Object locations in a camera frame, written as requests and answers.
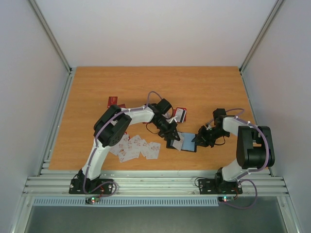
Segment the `black leather card holder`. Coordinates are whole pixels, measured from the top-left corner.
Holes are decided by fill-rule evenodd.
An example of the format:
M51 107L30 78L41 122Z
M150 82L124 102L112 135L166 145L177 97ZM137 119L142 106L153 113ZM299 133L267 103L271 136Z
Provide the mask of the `black leather card holder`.
M181 151L196 152L197 146L196 146L195 142L192 142L192 139L194 139L195 134L194 133L184 133L184 132L182 132L182 133L184 136L184 142L183 142L183 146L182 146ZM175 150L175 148L172 146L172 144L173 144L173 141L167 141L166 148Z

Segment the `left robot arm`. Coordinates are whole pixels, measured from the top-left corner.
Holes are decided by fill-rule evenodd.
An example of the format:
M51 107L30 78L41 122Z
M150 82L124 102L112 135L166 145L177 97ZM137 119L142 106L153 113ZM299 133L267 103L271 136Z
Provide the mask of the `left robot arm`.
M85 193L95 192L99 186L102 165L111 147L120 142L130 125L153 123L165 140L180 141L175 120L169 120L165 114L171 109L166 99L159 103L147 103L137 108L120 108L111 105L95 123L92 151L83 168L78 172L80 187Z

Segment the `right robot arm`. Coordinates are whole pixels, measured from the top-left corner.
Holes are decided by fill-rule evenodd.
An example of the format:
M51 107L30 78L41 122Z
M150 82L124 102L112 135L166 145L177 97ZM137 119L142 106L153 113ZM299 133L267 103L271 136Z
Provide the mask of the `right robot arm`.
M243 177L260 172L275 163L271 130L230 115L229 110L217 108L213 120L202 126L193 142L201 147L214 147L219 138L237 137L236 158L217 170L213 179L198 178L195 185L200 194L241 194Z

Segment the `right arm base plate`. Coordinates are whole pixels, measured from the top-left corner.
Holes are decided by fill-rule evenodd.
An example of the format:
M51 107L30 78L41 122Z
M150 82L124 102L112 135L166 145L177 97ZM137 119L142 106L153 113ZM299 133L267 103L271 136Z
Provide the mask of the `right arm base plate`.
M198 188L201 195L224 195L224 194L242 194L242 188L238 187L236 182L221 181L215 179L198 179Z

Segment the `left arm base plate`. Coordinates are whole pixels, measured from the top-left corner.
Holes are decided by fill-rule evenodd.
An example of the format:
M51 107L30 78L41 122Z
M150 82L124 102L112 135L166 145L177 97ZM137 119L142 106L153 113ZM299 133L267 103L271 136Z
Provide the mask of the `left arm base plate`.
M86 180L85 186L84 179L72 179L69 185L69 194L77 194L77 195L110 195L115 188L113 179L95 179L90 181Z

